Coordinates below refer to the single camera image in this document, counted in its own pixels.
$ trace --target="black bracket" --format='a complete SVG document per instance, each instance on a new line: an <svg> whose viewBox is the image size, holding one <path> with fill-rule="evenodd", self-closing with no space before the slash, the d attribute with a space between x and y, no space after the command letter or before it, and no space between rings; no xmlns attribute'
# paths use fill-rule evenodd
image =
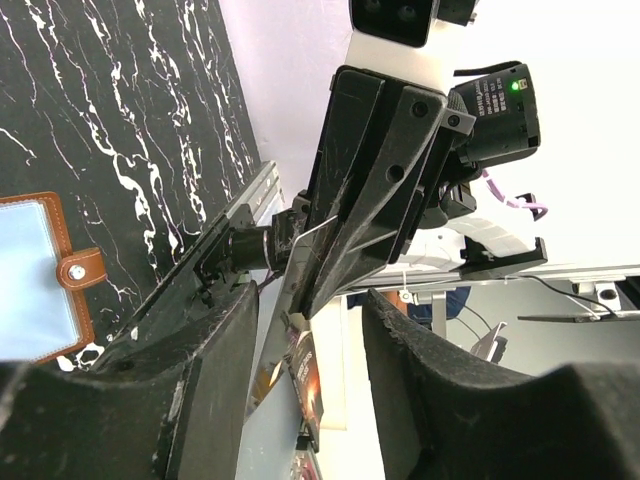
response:
<svg viewBox="0 0 640 480"><path fill-rule="evenodd" d="M547 263L547 249L544 240L536 237L536 248L531 252L508 257L494 257L484 246L465 237L467 245L464 256L466 263L454 271L462 280L498 280L514 273Z"/></svg>

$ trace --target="camera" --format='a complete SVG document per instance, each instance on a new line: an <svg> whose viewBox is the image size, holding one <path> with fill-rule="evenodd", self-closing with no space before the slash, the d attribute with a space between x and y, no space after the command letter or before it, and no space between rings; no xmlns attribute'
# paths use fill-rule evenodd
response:
<svg viewBox="0 0 640 480"><path fill-rule="evenodd" d="M475 4L476 0L351 0L351 23L359 32L421 48L431 20L465 26Z"/></svg>

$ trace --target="screw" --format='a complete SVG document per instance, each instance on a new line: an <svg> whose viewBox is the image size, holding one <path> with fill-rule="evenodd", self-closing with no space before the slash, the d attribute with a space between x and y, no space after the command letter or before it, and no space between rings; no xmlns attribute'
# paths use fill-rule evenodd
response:
<svg viewBox="0 0 640 480"><path fill-rule="evenodd" d="M87 271L81 265L72 265L68 272L71 280L82 280L86 274Z"/></svg>
<svg viewBox="0 0 640 480"><path fill-rule="evenodd" d="M422 118L429 113L429 107L427 107L427 104L424 102L416 102L413 104L411 112L413 112L416 117Z"/></svg>
<svg viewBox="0 0 640 480"><path fill-rule="evenodd" d="M607 288L600 292L600 298L603 300L615 300L618 298L618 292L613 290L612 288Z"/></svg>

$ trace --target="black marble surface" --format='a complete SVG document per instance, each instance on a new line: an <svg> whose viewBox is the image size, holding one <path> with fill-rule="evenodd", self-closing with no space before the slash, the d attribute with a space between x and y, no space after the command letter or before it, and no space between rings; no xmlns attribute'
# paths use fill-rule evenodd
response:
<svg viewBox="0 0 640 480"><path fill-rule="evenodd" d="M86 367L248 184L259 159L214 0L0 3L0 196L57 192L86 291Z"/></svg>

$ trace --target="brown leather cover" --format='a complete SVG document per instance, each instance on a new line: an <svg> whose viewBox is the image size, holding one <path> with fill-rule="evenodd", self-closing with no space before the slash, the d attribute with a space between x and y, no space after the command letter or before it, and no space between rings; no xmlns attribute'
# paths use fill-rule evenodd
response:
<svg viewBox="0 0 640 480"><path fill-rule="evenodd" d="M53 233L53 243L58 253L58 260L63 260L67 257L72 256L73 250L71 248L71 239L69 238L67 224L64 221L62 203L60 202L60 197L58 197L58 194L54 192L43 192L30 195L18 195L15 197L0 198L0 204L29 201L37 201L45 207L45 211L47 212L47 216L49 217L49 227L51 228L51 232ZM104 271L104 263L102 263L102 257L100 257L100 264L102 265L102 271ZM95 267L98 272L100 271L95 257L93 256L91 257L90 266ZM38 360L39 363L48 362L49 360L55 359L59 355L74 352L90 344L94 340L93 325L91 324L91 320L89 319L89 309L87 308L87 302L85 300L84 293L77 289L74 291L70 288L69 290L71 291L71 296L73 299L73 306L76 314L76 324L78 326L80 339L78 340L78 343L76 345L42 358Z"/></svg>
<svg viewBox="0 0 640 480"><path fill-rule="evenodd" d="M74 280L69 275L69 270L75 265L82 267L85 271L84 277L80 280ZM56 276L60 285L72 292L83 290L104 281L107 278L107 271L104 268L100 249L88 248L63 258L58 264Z"/></svg>

